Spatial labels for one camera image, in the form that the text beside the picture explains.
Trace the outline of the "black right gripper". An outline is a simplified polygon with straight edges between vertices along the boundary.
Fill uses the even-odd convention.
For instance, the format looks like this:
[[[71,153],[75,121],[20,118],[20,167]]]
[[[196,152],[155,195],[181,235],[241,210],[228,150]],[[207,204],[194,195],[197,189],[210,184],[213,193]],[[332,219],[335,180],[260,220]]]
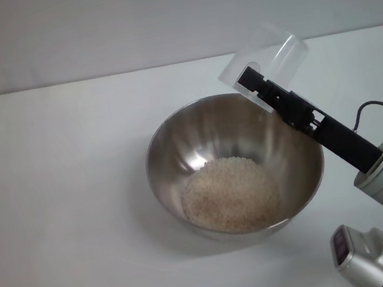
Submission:
[[[237,81],[242,87],[268,104],[293,129],[311,130],[313,139],[345,160],[361,173],[369,170],[383,155],[382,150],[365,140],[345,125],[324,114],[310,102],[287,91],[261,73],[246,67]]]

